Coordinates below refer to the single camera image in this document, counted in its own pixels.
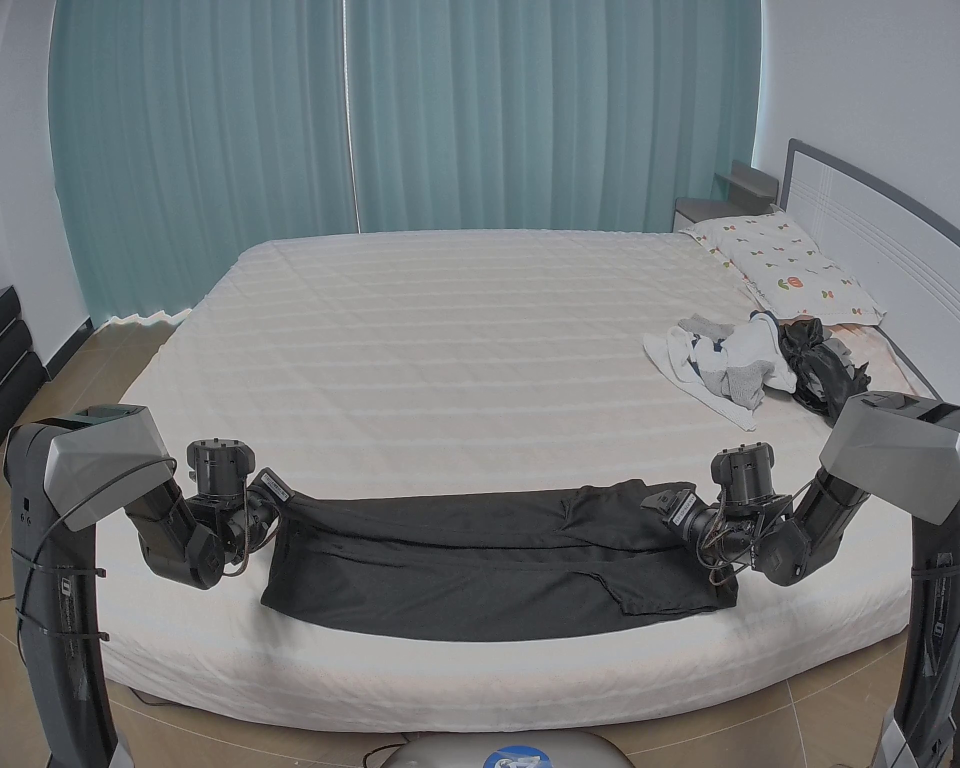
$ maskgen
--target teal curtain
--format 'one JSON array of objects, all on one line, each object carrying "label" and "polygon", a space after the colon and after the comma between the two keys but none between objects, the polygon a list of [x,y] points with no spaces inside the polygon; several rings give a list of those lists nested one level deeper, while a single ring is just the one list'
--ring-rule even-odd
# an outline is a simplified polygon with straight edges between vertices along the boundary
[{"label": "teal curtain", "polygon": [[364,231],[665,231],[750,162],[760,0],[346,5]]},{"label": "teal curtain", "polygon": [[50,134],[95,323],[265,240],[356,231],[340,0],[59,0]]}]

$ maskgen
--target white headboard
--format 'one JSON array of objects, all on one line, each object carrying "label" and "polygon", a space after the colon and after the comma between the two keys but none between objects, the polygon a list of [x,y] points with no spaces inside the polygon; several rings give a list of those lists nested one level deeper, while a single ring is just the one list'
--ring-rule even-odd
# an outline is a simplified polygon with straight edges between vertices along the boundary
[{"label": "white headboard", "polygon": [[960,403],[960,229],[797,139],[780,206],[887,311],[880,330],[930,388]]}]

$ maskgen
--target round blue logo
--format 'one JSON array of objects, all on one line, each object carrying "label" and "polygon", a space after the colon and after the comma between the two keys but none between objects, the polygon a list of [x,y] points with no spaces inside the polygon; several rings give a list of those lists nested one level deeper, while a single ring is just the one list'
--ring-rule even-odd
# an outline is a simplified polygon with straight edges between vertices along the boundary
[{"label": "round blue logo", "polygon": [[483,768],[553,768],[553,763],[546,753],[517,744],[498,749],[487,758]]}]

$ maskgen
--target bed sheet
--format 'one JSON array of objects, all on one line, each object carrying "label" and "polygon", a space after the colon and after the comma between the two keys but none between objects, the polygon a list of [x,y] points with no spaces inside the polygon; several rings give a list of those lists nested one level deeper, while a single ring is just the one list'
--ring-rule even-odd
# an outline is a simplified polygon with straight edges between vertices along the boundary
[{"label": "bed sheet", "polygon": [[[404,232],[265,243],[194,309],[126,402],[185,448],[237,438],[318,497],[691,480],[743,433],[670,384],[644,332],[754,308],[686,235]],[[906,386],[893,358],[885,383]],[[751,440],[792,492],[829,429],[769,393]],[[901,630],[910,520],[871,499],[837,559],[792,588],[744,573],[736,608],[598,636],[365,636],[260,606],[272,555],[199,592],[154,576],[123,515],[99,527],[113,680],[232,717],[332,731],[626,722],[750,693]]]}]

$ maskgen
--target tile floor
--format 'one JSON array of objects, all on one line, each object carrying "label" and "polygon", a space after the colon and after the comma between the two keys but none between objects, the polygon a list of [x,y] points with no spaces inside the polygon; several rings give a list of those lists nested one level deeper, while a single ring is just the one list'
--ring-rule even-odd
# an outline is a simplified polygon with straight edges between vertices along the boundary
[{"label": "tile floor", "polygon": [[[165,324],[102,329],[43,387],[22,420],[119,400],[172,331]],[[9,489],[0,483],[0,553],[10,546],[9,517]],[[10,558],[0,555],[0,595],[10,592]],[[41,768],[46,745],[13,642],[12,611],[10,602],[0,604],[0,768]],[[902,659],[899,635],[718,707],[592,730],[643,768],[861,768],[870,762],[880,721],[897,695]],[[305,732],[193,709],[148,708],[114,684],[110,700],[137,768],[353,768],[366,751],[401,740],[398,734]]]}]

